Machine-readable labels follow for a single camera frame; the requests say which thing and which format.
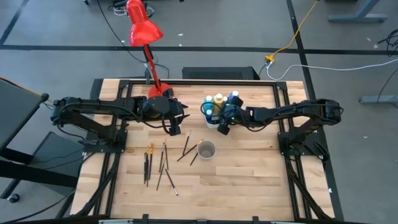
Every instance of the white bottle cap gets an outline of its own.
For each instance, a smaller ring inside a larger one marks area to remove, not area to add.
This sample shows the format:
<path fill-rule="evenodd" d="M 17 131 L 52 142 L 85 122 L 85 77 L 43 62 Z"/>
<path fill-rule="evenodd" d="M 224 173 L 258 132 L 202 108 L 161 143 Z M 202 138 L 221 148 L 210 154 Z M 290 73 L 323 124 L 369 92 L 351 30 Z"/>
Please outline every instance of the white bottle cap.
<path fill-rule="evenodd" d="M 222 100 L 223 99 L 223 95 L 221 93 L 216 95 L 216 99 L 217 100 Z"/>

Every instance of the floor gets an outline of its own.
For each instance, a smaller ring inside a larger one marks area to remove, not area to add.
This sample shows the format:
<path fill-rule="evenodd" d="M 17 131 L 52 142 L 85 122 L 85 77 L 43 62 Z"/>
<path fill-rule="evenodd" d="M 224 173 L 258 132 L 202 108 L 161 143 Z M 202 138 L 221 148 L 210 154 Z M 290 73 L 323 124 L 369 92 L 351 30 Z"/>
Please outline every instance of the floor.
<path fill-rule="evenodd" d="M 55 46 L 47 50 L 8 50 L 0 47 L 0 74 L 33 89 L 46 92 L 51 99 L 64 96 L 88 98 L 95 78 L 142 76 L 143 64 L 124 51 L 56 50 L 57 46 L 120 46 L 106 25 L 95 0 L 86 6 L 79 0 L 1 0 L 0 34 L 2 34 L 23 2 L 27 2 L 4 45 Z M 107 10 L 110 0 L 101 0 L 109 23 L 122 41 L 128 43 L 131 23 L 128 17 L 115 16 Z M 327 21 L 329 14 L 354 12 L 364 1 L 320 1 L 302 27 L 305 49 L 367 50 L 373 55 L 307 54 L 309 65 L 350 68 L 383 63 L 394 58 L 380 54 L 386 44 L 377 44 L 396 29 L 398 2 L 380 1 L 372 10 L 386 13 L 382 24 L 339 24 Z M 164 38 L 153 46 L 170 47 L 264 47 L 279 48 L 293 36 L 285 1 L 277 0 L 177 0 L 150 1 L 156 8 L 151 18 L 164 32 Z M 313 1 L 293 0 L 297 20 L 301 21 Z M 133 52 L 143 59 L 140 52 Z M 170 78 L 181 78 L 183 67 L 253 66 L 258 72 L 264 64 L 262 52 L 154 52 L 159 63 L 170 69 Z M 272 66 L 271 75 L 281 76 L 292 64 L 300 64 L 298 54 L 282 53 Z M 384 67 L 352 72 L 311 70 L 317 98 L 330 98 L 345 109 L 343 121 L 326 127 L 326 137 L 335 171 L 341 206 L 346 221 L 392 223 L 398 207 L 398 151 L 394 134 L 398 132 L 392 105 L 361 105 L 358 98 L 377 95 L 397 63 Z M 167 74 L 159 69 L 161 78 Z M 265 73 L 264 80 L 269 79 Z M 304 80 L 303 72 L 293 68 L 284 80 Z M 396 94 L 398 77 L 391 78 L 383 94 Z M 49 120 L 50 111 L 41 107 L 10 147 L 31 153 L 49 131 L 61 136 Z M 69 128 L 75 134 L 82 132 Z M 0 190 L 9 180 L 0 179 Z M 61 195 L 30 182 L 21 182 L 16 189 L 19 203 L 0 200 L 0 222 L 36 212 Z M 54 207 L 30 220 L 52 218 Z"/>

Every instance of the yellow cable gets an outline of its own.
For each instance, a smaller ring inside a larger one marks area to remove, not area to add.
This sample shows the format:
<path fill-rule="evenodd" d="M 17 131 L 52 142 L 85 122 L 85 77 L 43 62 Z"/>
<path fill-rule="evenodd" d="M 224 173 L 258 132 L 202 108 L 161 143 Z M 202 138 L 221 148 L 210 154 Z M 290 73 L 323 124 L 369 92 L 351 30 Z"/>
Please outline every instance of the yellow cable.
<path fill-rule="evenodd" d="M 6 81 L 6 82 L 8 82 L 8 83 L 10 83 L 10 84 L 13 84 L 14 86 L 17 86 L 17 87 L 19 87 L 19 88 L 21 88 L 21 89 L 23 89 L 23 90 L 25 90 L 25 91 L 28 91 L 28 92 L 30 92 L 30 93 L 33 93 L 33 94 L 35 94 L 35 95 L 37 95 L 37 96 L 40 96 L 40 97 L 42 96 L 40 93 L 36 93 L 35 91 L 32 91 L 32 90 L 30 90 L 30 89 L 28 89 L 28 88 L 25 88 L 25 87 L 23 87 L 23 86 L 20 86 L 20 85 L 14 83 L 14 82 L 8 80 L 7 78 L 0 77 L 0 80 L 4 80 L 4 81 Z"/>
<path fill-rule="evenodd" d="M 294 34 L 292 40 L 290 41 L 289 45 L 286 46 L 286 47 L 284 47 L 284 48 L 281 48 L 281 49 L 275 51 L 272 55 L 267 55 L 267 56 L 266 56 L 266 59 L 268 59 L 268 60 L 270 60 L 271 62 L 273 62 L 273 61 L 275 60 L 275 58 L 274 58 L 275 54 L 277 54 L 277 53 L 279 53 L 279 52 L 281 52 L 281 51 L 287 49 L 288 47 L 290 47 L 290 46 L 293 44 L 294 39 L 296 38 L 297 34 L 299 33 L 299 31 L 300 31 L 300 29 L 301 29 L 301 26 L 303 25 L 303 23 L 304 23 L 304 21 L 307 19 L 307 17 L 310 15 L 310 13 L 312 12 L 313 8 L 317 5 L 317 3 L 318 3 L 318 1 L 315 1 L 315 2 L 313 3 L 311 9 L 308 11 L 307 15 L 305 15 L 303 21 L 301 21 L 300 25 L 298 26 L 298 29 L 297 29 L 296 33 Z"/>

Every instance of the metal desk leg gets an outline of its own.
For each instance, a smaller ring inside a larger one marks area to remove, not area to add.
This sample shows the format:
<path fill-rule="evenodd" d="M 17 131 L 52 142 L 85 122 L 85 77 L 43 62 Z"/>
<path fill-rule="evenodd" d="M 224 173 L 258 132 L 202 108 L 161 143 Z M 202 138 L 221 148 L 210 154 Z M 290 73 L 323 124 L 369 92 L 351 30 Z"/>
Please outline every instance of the metal desk leg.
<path fill-rule="evenodd" d="M 355 14 L 330 15 L 330 22 L 384 22 L 388 19 L 386 14 L 369 14 L 379 0 L 366 0 Z"/>
<path fill-rule="evenodd" d="M 364 103 L 398 103 L 398 95 L 384 95 L 384 96 L 362 96 L 359 98 L 361 104 Z"/>

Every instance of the chair wheel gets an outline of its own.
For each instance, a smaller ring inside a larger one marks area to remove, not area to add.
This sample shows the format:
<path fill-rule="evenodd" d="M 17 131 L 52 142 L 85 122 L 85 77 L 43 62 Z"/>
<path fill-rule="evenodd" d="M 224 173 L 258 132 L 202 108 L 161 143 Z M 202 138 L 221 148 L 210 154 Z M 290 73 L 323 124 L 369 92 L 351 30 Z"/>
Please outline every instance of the chair wheel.
<path fill-rule="evenodd" d="M 17 203 L 19 201 L 19 195 L 11 194 L 10 196 L 8 196 L 7 200 L 10 201 L 11 203 Z"/>

